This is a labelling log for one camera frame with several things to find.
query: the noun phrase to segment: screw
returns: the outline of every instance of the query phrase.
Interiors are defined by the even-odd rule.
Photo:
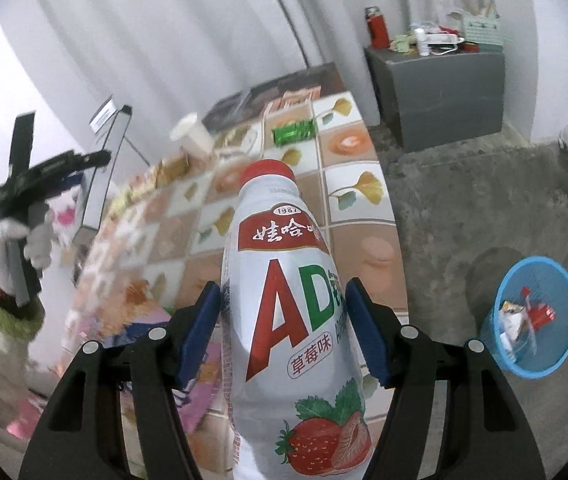
[[[484,343],[477,339],[471,339],[471,341],[468,342],[468,348],[476,354],[481,354],[484,351]]]
[[[166,330],[161,326],[156,326],[148,333],[148,337],[153,341],[159,341],[166,335]]]
[[[407,339],[415,339],[419,333],[420,332],[414,326],[411,325],[405,325],[400,330],[400,334],[402,334],[402,336],[404,336]]]
[[[84,343],[84,346],[82,346],[82,351],[85,354],[94,354],[95,352],[97,352],[97,349],[100,347],[100,345],[97,343],[97,341],[89,341],[87,343]]]

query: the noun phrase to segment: ad calcium milk bottle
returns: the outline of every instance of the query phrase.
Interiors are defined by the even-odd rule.
[[[242,176],[222,263],[235,480],[360,480],[372,454],[335,264],[278,160]]]

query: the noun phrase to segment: bottle label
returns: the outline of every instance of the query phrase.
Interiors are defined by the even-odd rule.
[[[296,301],[292,293],[292,285],[295,289],[301,288],[303,291],[304,300],[301,306],[306,307],[308,323],[302,316],[300,302]],[[328,302],[320,304],[320,298],[328,298]],[[277,303],[280,305],[284,322],[273,329]],[[295,350],[308,339],[310,334],[316,333],[331,320],[336,311],[338,314],[346,312],[340,281],[336,274],[322,266],[311,264],[299,267],[297,276],[287,279],[280,261],[276,258],[270,260],[249,352],[246,381],[250,381],[258,373],[266,370],[269,366],[270,352],[274,346],[288,339],[291,350]],[[339,342],[344,331],[344,322],[334,325],[335,329],[332,332]],[[318,342],[322,358],[330,353],[332,347],[333,337],[327,333],[322,341]],[[293,355],[289,359],[289,376],[292,379],[295,379],[304,369],[304,364],[308,367],[315,365],[318,356],[309,358],[307,353],[307,361],[304,362],[300,357],[297,366],[293,362],[295,357]],[[290,373],[291,366],[293,366],[293,374]]]
[[[290,251],[316,247],[329,254],[315,222],[291,204],[280,203],[270,211],[242,220],[237,237],[238,251]]]

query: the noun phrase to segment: green snack package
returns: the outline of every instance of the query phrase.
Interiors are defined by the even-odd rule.
[[[284,146],[293,142],[315,139],[315,125],[312,120],[298,121],[279,128],[273,128],[273,142]]]

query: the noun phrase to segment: table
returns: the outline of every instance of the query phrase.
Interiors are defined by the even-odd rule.
[[[242,123],[230,125],[231,114]],[[314,118],[317,138],[274,146],[270,128],[290,118]],[[277,158],[292,168],[342,285],[359,276],[375,302],[390,306],[408,322],[402,257],[384,175],[353,96],[344,90],[334,65],[264,83],[244,97],[236,94],[216,105],[204,123],[217,135],[238,135],[242,140],[251,136],[254,141],[242,142],[243,152],[217,154],[191,166],[184,178],[154,190],[105,222],[78,284],[62,368],[87,338],[105,344],[135,339],[145,333],[143,329],[167,319],[166,312],[194,304],[208,280],[219,283],[239,175],[260,158]],[[180,411],[195,459],[211,478],[227,478],[233,466],[232,432],[219,387],[219,342],[216,329],[190,390],[187,408],[200,409],[203,415],[197,426],[190,428],[192,417],[186,420]],[[361,353],[359,359],[363,373],[368,373]],[[365,417],[374,439],[381,433],[391,398],[392,390],[378,385],[366,402]],[[130,429],[134,415],[126,396],[123,412],[125,430]],[[132,472],[141,474],[139,443],[128,436],[126,444],[134,450],[129,451]]]
[[[405,152],[494,134],[504,114],[504,54],[421,57],[365,49],[382,120]]]

